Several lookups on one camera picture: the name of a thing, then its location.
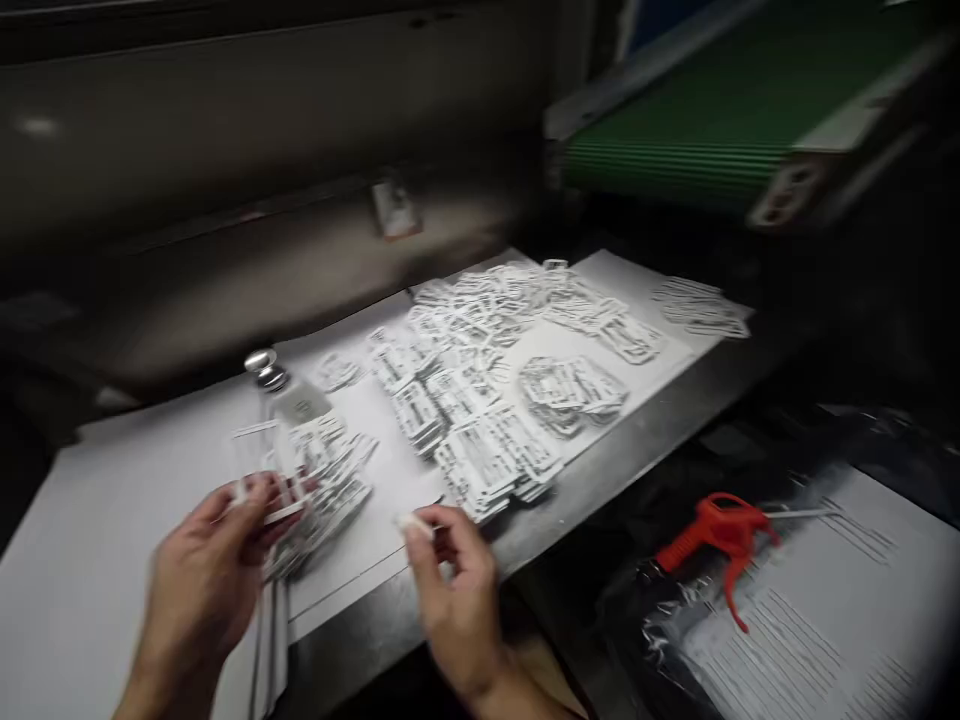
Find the right hand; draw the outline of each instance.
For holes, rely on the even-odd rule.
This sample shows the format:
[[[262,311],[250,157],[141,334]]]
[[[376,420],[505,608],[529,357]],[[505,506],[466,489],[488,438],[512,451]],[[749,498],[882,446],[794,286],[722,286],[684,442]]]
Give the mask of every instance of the right hand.
[[[468,702],[478,700],[510,664],[500,633],[497,563],[460,508],[431,505],[416,514],[439,526],[432,544],[416,527],[404,531],[430,652],[453,690]],[[455,570],[449,583],[440,574],[443,561]]]

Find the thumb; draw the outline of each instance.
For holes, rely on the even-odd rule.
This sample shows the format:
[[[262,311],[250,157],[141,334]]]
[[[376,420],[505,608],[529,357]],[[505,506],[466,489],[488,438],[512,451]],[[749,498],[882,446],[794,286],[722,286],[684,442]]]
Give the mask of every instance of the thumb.
[[[244,542],[255,531],[263,527],[270,502],[270,483],[263,475],[253,478],[253,488],[247,499],[235,506],[221,521],[221,528],[215,542],[226,552],[239,553]]]
[[[415,525],[404,528],[403,540],[407,546],[407,559],[413,569],[413,579],[417,583],[417,592],[420,594],[420,609],[426,614],[446,589],[440,574],[440,565],[437,563],[437,554],[433,551],[433,543],[427,534]]]

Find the gray metal wall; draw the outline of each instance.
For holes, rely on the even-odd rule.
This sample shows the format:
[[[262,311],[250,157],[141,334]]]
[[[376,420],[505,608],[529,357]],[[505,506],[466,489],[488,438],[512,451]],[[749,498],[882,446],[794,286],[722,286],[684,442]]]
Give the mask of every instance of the gray metal wall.
[[[553,14],[478,3],[0,68],[0,260],[535,127]]]

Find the left hand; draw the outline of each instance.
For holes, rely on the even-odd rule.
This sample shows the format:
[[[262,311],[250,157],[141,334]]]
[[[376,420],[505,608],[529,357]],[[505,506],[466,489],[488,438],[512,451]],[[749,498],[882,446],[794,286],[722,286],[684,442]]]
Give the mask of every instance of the left hand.
[[[125,701],[137,690],[212,701],[220,669],[253,617],[266,553],[298,519],[264,528],[282,481],[273,473],[246,481],[244,503],[230,507],[232,484],[214,490],[157,548]]]

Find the hand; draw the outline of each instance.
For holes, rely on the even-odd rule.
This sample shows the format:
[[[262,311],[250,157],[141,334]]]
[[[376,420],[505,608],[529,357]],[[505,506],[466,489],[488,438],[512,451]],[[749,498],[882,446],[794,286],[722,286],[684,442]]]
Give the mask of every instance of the hand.
[[[230,507],[232,484],[214,490],[157,548],[140,643],[115,718],[209,711],[221,667],[260,597],[266,553],[298,519],[265,529],[280,479],[261,473],[246,482],[243,504]]]
[[[459,508],[417,510],[439,526],[430,542],[414,525],[404,529],[407,557],[420,594],[420,619],[430,652],[447,682],[479,720],[579,718],[543,690],[503,643],[497,603],[497,563],[480,530]],[[455,575],[444,581],[438,563]]]
[[[500,633],[497,563],[463,510],[432,505],[416,514],[440,526],[432,544],[421,529],[404,530],[421,621],[437,666],[469,705],[491,690],[509,664]],[[443,561],[456,572],[449,584],[440,574]]]

